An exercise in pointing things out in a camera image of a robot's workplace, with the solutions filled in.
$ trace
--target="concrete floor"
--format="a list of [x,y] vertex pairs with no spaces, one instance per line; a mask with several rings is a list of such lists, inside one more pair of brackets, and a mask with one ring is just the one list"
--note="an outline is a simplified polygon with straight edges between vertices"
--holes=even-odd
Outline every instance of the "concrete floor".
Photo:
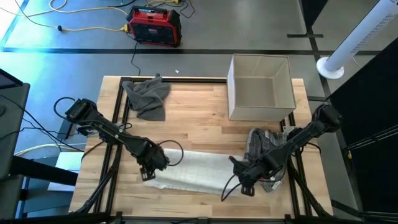
[[[314,24],[316,34],[325,38],[316,39],[320,50],[334,50],[351,32],[356,24],[371,10],[377,0],[332,0],[325,6]],[[61,0],[55,1],[59,6]],[[119,4],[118,0],[77,1],[69,0],[63,10],[86,7],[103,7]],[[205,50],[311,50],[308,39],[288,39],[286,34],[305,33],[298,0],[192,0],[197,10],[190,19],[181,17],[182,44],[178,49]],[[48,10],[48,0],[30,1],[26,14]],[[144,0],[136,5],[143,6]],[[52,12],[32,17],[36,22],[62,25],[68,28],[106,26],[122,27],[126,20],[116,10],[60,14]],[[395,18],[364,50],[382,50],[398,36],[398,18]],[[56,29],[37,26],[20,18],[3,46],[17,48],[20,52],[0,52],[0,68],[31,84],[27,110],[48,130],[58,130],[62,121],[52,111],[55,100],[62,96],[88,98],[96,101],[102,78],[105,75],[136,75],[130,64],[131,54],[39,53],[35,49],[132,49],[135,42],[122,32],[91,30],[85,32],[59,32]],[[139,44],[138,49],[165,49]],[[141,75],[225,77],[233,51],[220,54],[137,54],[134,63],[141,68]],[[309,96],[325,96],[312,55],[289,55],[293,78],[303,78]],[[356,56],[360,65],[365,65],[373,56]],[[334,92],[359,67],[353,61],[346,66],[346,73],[339,80],[328,80]],[[311,102],[313,111],[318,103]],[[59,105],[59,111],[67,109],[68,102]],[[69,143],[85,142],[83,136],[74,136]],[[51,140],[34,130],[20,134],[16,152]],[[322,147],[323,168],[332,199],[356,207],[354,192],[346,174],[340,150],[334,134],[319,139]],[[28,158],[56,156],[58,149],[46,148],[30,152]],[[335,214],[346,214],[335,210]]]

